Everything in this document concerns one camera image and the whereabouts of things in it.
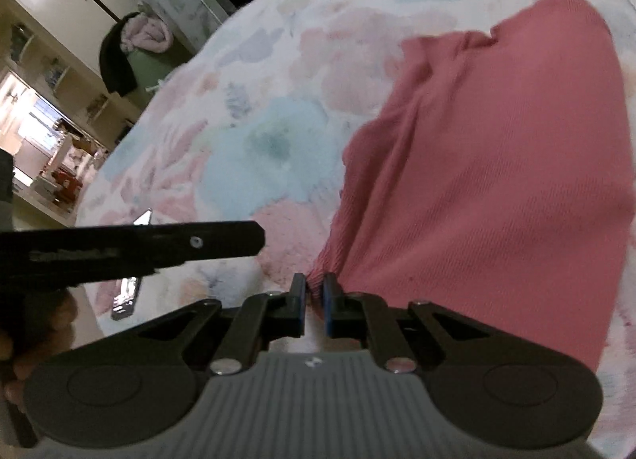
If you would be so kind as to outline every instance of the logo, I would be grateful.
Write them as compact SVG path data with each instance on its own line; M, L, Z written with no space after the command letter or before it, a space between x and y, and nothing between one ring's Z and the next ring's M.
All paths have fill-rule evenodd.
M322 366L322 363L322 358L318 358L317 356L313 356L309 360L304 361L304 364L311 369L316 369L317 367Z
M80 249L69 251L68 249L58 249L52 252L31 251L29 260L31 262L74 262L79 260L107 260L117 258L120 255L116 247L106 249Z

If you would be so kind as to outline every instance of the doorway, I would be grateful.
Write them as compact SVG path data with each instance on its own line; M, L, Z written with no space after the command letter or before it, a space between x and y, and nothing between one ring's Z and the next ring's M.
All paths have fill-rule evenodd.
M18 189L65 211L72 211L107 154L13 72L0 82L0 149L14 157Z

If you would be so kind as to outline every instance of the clothes pile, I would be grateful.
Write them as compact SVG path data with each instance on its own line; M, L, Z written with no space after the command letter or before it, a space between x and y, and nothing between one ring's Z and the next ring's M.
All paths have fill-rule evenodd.
M135 74L122 52L122 31L128 20L139 15L133 12L117 22L102 41L99 51L99 70L108 93L128 95L137 88Z
M139 14L123 26L120 48L125 54L136 48L162 54L168 51L173 42L173 33L163 21L156 16Z

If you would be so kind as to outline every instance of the pink blanket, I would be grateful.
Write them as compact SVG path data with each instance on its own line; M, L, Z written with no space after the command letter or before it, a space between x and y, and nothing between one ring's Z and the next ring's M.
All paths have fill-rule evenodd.
M428 299L596 369L634 215L621 68L584 0L403 44L310 283Z
M139 14L128 20L122 29L122 52L129 54L140 48L163 54L173 46L173 33L155 16Z

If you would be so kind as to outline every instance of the shelf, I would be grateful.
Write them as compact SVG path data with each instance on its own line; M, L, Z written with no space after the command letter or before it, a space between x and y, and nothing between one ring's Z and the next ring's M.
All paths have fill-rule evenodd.
M12 60L12 58L6 57L4 59L4 62L9 67L9 69L20 78L20 80L22 80L24 83L32 87L40 97L44 98L47 102L53 105L57 110L62 111L60 102L53 95L51 95L50 93L51 89L49 87L43 88L41 84L37 83L37 81L30 80L31 75L28 73L28 71L25 68L23 68L20 64Z
M66 66L66 68L64 69L64 71L62 72L61 76L59 79L57 79L57 82L55 83L55 87L53 88L53 94L55 96L57 96L57 90L60 88L60 84L62 83L62 81L65 79L65 77L68 75L69 70L71 69L70 66Z
M102 104L102 106L99 108L97 113L95 113L92 116L88 114L88 110L87 110L87 122L90 125L94 124L97 121L97 119L101 116L101 114L104 112L104 110L109 106L110 103L111 103L110 98L106 98L106 101Z
M36 40L36 35L35 34L31 34L31 37L27 40L27 42L24 44L22 50L20 51L20 55L18 56L18 64L21 64L22 61L24 60L24 56L27 53L27 50L29 49L29 47L31 45L33 45L33 42Z

